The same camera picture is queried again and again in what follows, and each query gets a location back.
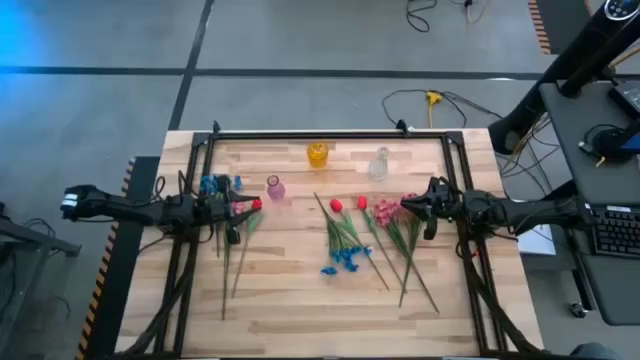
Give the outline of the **pink glass vase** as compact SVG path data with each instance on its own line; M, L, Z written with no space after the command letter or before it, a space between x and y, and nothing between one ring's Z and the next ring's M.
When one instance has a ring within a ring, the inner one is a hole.
M285 196L285 187L277 175L267 178L267 194L273 201L281 201Z

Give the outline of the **grey metal stand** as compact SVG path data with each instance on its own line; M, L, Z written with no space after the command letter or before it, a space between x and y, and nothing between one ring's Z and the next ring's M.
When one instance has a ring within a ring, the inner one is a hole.
M51 253L77 257L81 246L56 237L41 218L15 223L0 202L0 360L10 352Z

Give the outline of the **black hazard-striped floor plate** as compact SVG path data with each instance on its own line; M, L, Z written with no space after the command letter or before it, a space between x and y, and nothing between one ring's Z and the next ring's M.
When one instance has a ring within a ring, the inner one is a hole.
M589 0L528 0L538 44L546 55L560 54L591 19Z
M134 201L149 197L158 165L157 157L130 159L119 194ZM143 231L136 223L111 224L74 360L115 351Z

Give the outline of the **clear glass vase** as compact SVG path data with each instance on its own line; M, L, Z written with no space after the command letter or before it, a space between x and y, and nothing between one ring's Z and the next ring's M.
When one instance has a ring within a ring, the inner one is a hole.
M382 181L388 174L388 155L387 147L380 147L377 150L376 158L369 163L368 174L372 180Z

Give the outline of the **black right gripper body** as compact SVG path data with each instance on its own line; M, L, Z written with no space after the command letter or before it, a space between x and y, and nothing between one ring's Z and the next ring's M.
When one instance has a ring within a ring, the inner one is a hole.
M464 218L461 192L444 177L431 177L425 192L423 213L426 223L423 238L433 240L438 231L439 219L452 223Z

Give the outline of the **grey side desk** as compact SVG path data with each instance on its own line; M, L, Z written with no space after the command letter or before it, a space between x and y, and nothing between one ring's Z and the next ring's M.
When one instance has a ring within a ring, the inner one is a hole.
M555 84L543 84L540 93L566 159L575 192L593 207L640 208L640 161L625 163L596 160L582 152L578 143L591 127L631 123L609 97L612 85L596 82L577 96L562 95ZM601 255L594 252L593 226L574 233L580 260L603 320L612 326L640 326L640 259Z

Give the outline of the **yellow power plug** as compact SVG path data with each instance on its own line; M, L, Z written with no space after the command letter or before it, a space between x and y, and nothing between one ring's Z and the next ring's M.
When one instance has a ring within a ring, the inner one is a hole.
M436 91L427 91L426 92L426 101L427 101L427 121L430 128L434 127L434 118L433 118L433 110L434 107L440 103L442 100L442 95Z

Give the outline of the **white paper sheet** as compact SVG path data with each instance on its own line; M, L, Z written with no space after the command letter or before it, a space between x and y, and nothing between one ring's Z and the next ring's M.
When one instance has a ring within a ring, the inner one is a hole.
M551 227L538 225L517 236L521 254L554 256L556 254Z

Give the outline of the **yellow glass vase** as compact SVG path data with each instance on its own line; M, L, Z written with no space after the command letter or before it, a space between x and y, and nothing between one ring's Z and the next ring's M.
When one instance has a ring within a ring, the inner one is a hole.
M328 160L329 148L326 143L311 143L307 147L307 157L312 168L324 168Z

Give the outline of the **black tower stand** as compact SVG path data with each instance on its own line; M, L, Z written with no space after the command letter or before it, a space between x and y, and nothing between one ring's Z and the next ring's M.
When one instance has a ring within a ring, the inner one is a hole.
M504 118L488 127L493 149L511 154L545 112L540 86L562 81L569 97L640 39L640 0L606 0Z

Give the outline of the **black aluminium table frame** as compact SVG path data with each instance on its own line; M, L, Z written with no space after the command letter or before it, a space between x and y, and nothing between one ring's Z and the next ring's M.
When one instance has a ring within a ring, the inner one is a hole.
M329 148L324 168L312 168L311 143ZM369 177L380 147L388 174ZM462 190L503 194L495 154L484 129L224 134L213 169L241 176L250 194L264 196L266 179L280 177L285 196L266 201L251 236L237 292L231 296L246 236L232 251L226 318L221 319L223 255L205 239L196 257L183 333L186 358L426 357L512 349L497 332L480 297L471 297L455 246L462 228L441 221L433 240L420 240L414 260L437 314L409 273L402 286L368 230L357 198L371 203L423 192L431 177Z

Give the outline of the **black round desk device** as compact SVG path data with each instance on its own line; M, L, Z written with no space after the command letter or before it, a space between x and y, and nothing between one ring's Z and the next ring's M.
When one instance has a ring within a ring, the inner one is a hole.
M596 166L605 162L625 163L640 156L640 131L598 124L586 131L578 147L596 160Z

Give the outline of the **black keyboard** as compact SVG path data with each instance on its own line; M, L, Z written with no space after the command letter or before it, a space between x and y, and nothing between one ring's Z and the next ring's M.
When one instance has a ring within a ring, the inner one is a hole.
M591 214L595 253L640 259L640 208L593 207Z

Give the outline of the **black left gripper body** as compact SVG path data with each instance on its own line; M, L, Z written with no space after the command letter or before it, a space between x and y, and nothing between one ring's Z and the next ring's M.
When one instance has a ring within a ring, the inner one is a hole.
M232 210L230 194L237 194L231 187L231 180L227 175L205 175L200 180L199 201L203 221L213 227L222 223L231 225L231 218L235 215ZM232 245L241 242L237 226L232 226Z

